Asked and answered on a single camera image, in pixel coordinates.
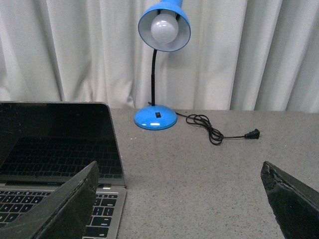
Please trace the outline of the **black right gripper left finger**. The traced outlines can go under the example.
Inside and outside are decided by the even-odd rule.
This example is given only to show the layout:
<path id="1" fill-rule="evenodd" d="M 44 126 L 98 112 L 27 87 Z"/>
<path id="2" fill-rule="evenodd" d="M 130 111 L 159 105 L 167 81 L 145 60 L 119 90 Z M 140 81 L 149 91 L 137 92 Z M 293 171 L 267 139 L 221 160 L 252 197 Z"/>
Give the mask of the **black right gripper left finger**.
<path id="1" fill-rule="evenodd" d="M 80 239 L 92 214 L 99 180 L 93 161 L 28 212 L 0 230 L 2 239 Z"/>

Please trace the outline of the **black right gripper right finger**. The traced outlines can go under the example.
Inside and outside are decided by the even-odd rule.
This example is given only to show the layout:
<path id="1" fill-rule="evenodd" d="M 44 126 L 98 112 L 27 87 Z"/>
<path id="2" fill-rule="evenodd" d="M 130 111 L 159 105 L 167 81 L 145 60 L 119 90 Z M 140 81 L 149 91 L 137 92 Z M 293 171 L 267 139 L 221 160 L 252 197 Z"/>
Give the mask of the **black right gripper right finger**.
<path id="1" fill-rule="evenodd" d="M 261 180 L 276 221 L 286 239 L 319 237 L 319 193 L 265 161 Z"/>

